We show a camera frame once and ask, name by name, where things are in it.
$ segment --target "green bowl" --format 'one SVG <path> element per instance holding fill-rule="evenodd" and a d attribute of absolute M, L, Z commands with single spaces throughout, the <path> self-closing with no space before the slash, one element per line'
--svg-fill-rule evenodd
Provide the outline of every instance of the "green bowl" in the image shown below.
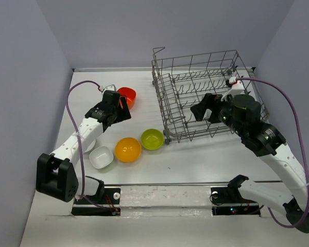
<path fill-rule="evenodd" d="M 143 132 L 141 136 L 141 143 L 146 149 L 156 150 L 163 145 L 164 135 L 159 130 L 148 129 Z"/>

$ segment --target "white bowl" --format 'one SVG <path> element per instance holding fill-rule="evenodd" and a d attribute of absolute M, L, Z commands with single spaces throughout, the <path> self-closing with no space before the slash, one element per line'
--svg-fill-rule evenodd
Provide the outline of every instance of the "white bowl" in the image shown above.
<path fill-rule="evenodd" d="M 84 151 L 83 153 L 87 153 L 91 151 L 94 148 L 95 144 L 96 144 L 96 139 L 92 141 L 92 143 L 87 147 L 86 151 Z"/>
<path fill-rule="evenodd" d="M 113 161 L 113 153 L 108 147 L 102 146 L 89 154 L 89 160 L 96 169 L 102 169 Z"/>

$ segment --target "gray wall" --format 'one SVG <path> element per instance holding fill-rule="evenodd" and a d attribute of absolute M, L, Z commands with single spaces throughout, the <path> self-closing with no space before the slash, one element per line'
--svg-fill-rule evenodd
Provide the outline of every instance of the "gray wall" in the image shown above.
<path fill-rule="evenodd" d="M 309 0 L 296 0 L 262 56 L 256 76 L 274 82 L 291 97 L 298 112 L 309 165 Z M 271 123 L 285 135 L 301 160 L 293 114 L 284 98 L 268 86 L 260 92 Z"/>
<path fill-rule="evenodd" d="M 35 0 L 0 0 L 0 247 L 19 246 L 36 161 L 54 147 L 72 77 Z"/>
<path fill-rule="evenodd" d="M 74 68 L 150 66 L 166 56 L 237 49 L 256 66 L 293 0 L 37 0 Z"/>

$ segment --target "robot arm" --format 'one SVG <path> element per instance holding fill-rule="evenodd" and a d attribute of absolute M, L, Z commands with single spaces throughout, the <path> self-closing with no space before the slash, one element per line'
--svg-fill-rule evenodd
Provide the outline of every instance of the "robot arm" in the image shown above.
<path fill-rule="evenodd" d="M 289 222 L 295 224 L 302 217 L 308 200 L 304 169 L 277 128 L 261 121 L 261 104 L 248 94 L 236 95 L 233 89 L 231 94 L 205 94 L 199 104 L 191 107 L 196 120 L 202 121 L 209 109 L 212 113 L 208 121 L 222 122 L 233 130 L 246 148 L 272 168 L 291 193 L 268 189 L 239 175 L 228 184 L 229 195 L 257 201 L 286 215 Z M 297 229 L 309 233 L 309 213 Z"/>
<path fill-rule="evenodd" d="M 84 116 L 78 133 L 74 132 L 51 154 L 41 154 L 37 161 L 36 190 L 64 202 L 81 195 L 82 178 L 77 178 L 75 166 L 80 159 L 78 137 L 83 150 L 103 134 L 112 124 L 130 119 L 126 97 L 113 91 L 113 86 L 103 91 L 102 101 Z M 104 193 L 104 183 L 85 178 L 84 193 L 94 202 Z"/>

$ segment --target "orange bowl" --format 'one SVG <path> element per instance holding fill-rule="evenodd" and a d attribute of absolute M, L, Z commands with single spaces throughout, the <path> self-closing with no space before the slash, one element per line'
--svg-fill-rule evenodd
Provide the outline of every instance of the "orange bowl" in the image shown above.
<path fill-rule="evenodd" d="M 135 103 L 135 99 L 136 99 L 136 92 L 135 90 L 129 88 L 129 87 L 121 87 L 120 89 L 118 89 L 118 92 L 121 95 L 126 95 L 127 97 L 127 105 L 128 105 L 128 109 L 132 109 Z"/>
<path fill-rule="evenodd" d="M 141 144 L 133 137 L 121 139 L 114 149 L 115 156 L 122 162 L 133 162 L 137 160 L 141 151 Z"/>

